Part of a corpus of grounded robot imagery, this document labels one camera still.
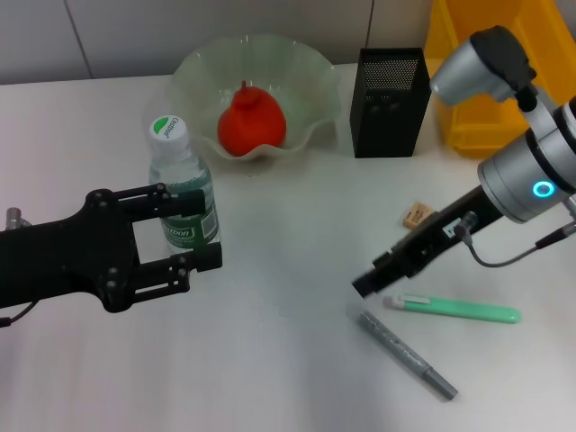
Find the eraser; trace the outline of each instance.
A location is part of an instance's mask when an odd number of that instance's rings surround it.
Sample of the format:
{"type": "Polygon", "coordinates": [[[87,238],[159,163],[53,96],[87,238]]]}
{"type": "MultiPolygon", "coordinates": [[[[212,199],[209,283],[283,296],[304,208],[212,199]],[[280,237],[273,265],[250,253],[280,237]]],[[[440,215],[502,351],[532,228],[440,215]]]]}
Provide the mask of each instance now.
{"type": "Polygon", "coordinates": [[[423,202],[414,202],[412,207],[410,207],[408,214],[402,221],[402,225],[404,225],[409,230],[414,230],[434,211],[435,210],[432,207],[425,205],[423,202]]]}

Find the pen holder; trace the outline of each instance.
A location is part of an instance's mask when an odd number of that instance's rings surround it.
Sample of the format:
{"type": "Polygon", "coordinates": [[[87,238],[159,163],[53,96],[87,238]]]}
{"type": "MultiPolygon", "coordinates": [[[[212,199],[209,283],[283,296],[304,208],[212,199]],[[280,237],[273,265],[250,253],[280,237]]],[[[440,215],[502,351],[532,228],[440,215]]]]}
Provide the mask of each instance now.
{"type": "Polygon", "coordinates": [[[412,156],[429,84],[422,49],[361,49],[350,109],[355,156],[412,156]]]}

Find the cable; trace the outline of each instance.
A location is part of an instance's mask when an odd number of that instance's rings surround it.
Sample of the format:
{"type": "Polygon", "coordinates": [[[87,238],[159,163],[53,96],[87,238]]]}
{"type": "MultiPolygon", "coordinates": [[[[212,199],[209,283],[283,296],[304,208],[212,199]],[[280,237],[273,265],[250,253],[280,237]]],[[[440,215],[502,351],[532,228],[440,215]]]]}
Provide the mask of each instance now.
{"type": "Polygon", "coordinates": [[[530,248],[529,250],[527,250],[526,252],[521,253],[520,255],[514,256],[513,258],[509,259],[508,261],[502,261],[501,263],[487,263],[486,261],[483,261],[478,254],[476,253],[476,249],[474,249],[474,246],[472,245],[472,243],[470,245],[466,245],[468,247],[468,249],[470,249],[470,253],[472,254],[472,257],[476,260],[476,262],[478,264],[480,264],[481,266],[484,267],[488,267],[488,268],[499,268],[499,267],[505,267],[505,266],[509,266],[510,264],[514,264],[516,262],[518,262],[519,260],[521,260],[524,257],[527,257],[530,254],[535,253],[538,248],[536,246],[530,248]]]}
{"type": "Polygon", "coordinates": [[[32,308],[34,306],[36,306],[38,304],[38,301],[33,301],[32,303],[30,303],[28,306],[26,306],[22,312],[16,314],[13,318],[9,318],[9,317],[5,317],[5,318],[0,318],[0,328],[2,327],[9,327],[12,324],[14,324],[17,320],[19,320],[21,317],[23,317],[24,315],[26,315],[28,312],[30,312],[32,310],[32,308]]]}
{"type": "Polygon", "coordinates": [[[468,247],[472,257],[478,264],[488,268],[499,268],[509,266],[510,264],[517,263],[522,258],[527,257],[530,254],[534,254],[537,250],[546,248],[554,243],[566,239],[571,231],[573,224],[569,224],[566,227],[562,227],[557,229],[556,231],[548,234],[547,236],[540,238],[536,243],[535,246],[531,247],[529,250],[522,252],[520,255],[514,256],[513,258],[502,261],[501,263],[487,263],[483,259],[478,256],[476,249],[474,249],[472,234],[470,231],[476,226],[478,223],[478,217],[473,211],[468,211],[462,219],[458,222],[458,224],[454,227],[454,234],[468,247]]]}

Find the mint green pen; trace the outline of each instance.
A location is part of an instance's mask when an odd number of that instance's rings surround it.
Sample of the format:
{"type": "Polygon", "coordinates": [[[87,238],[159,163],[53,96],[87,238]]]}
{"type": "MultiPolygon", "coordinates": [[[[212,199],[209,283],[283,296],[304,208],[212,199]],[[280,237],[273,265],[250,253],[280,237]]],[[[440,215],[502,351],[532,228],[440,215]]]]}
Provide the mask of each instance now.
{"type": "Polygon", "coordinates": [[[384,297],[384,302],[394,309],[405,311],[434,313],[451,317],[469,318],[471,320],[484,320],[514,324],[520,320],[518,309],[491,304],[472,303],[441,299],[438,297],[425,297],[423,295],[397,294],[393,297],[384,297]]]}

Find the wavy glass bowl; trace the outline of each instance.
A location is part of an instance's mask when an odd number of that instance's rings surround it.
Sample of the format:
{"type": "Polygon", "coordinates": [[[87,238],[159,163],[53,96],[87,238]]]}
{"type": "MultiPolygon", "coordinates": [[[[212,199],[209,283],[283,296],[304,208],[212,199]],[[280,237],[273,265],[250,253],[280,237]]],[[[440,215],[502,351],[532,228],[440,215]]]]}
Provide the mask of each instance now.
{"type": "Polygon", "coordinates": [[[272,34],[221,38],[190,54],[167,89],[172,113],[226,159],[280,157],[302,149],[312,132],[339,115],[334,67],[307,45],[272,34]],[[263,145],[234,157],[218,141],[217,125],[242,80],[265,89],[280,104],[286,137],[280,148],[263,145]]]}

